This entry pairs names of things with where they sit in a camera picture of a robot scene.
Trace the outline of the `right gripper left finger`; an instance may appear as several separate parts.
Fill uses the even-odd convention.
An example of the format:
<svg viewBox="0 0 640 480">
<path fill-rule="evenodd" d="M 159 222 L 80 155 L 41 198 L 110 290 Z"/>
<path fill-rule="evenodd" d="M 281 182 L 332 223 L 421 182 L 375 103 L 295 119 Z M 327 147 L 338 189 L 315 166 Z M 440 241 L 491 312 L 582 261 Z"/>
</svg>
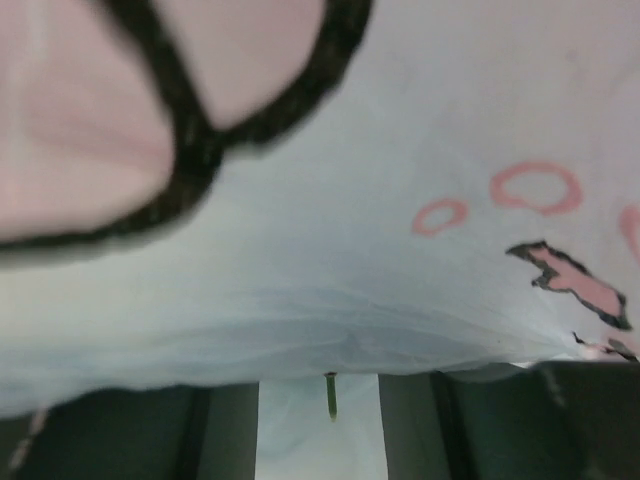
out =
<svg viewBox="0 0 640 480">
<path fill-rule="evenodd" d="M 1 423 L 4 479 L 252 479 L 255 384 L 103 390 Z"/>
</svg>

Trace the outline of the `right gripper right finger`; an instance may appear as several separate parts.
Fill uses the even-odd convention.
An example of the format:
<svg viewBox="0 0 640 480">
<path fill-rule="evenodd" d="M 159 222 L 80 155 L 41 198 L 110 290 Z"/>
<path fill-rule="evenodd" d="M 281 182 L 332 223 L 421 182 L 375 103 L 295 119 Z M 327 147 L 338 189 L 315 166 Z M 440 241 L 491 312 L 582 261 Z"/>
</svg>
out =
<svg viewBox="0 0 640 480">
<path fill-rule="evenodd" d="M 636 363 L 381 375 L 391 479 L 636 479 Z"/>
</svg>

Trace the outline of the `light blue printed plastic bag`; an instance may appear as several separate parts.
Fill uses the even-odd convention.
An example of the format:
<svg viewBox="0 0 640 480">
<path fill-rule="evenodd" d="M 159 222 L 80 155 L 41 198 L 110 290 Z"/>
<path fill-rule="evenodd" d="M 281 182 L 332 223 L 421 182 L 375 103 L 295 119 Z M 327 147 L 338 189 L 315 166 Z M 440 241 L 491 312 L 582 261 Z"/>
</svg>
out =
<svg viewBox="0 0 640 480">
<path fill-rule="evenodd" d="M 637 2 L 2 3 L 1 423 L 255 384 L 252 479 L 391 479 L 379 376 L 547 362 L 639 366 Z"/>
</svg>

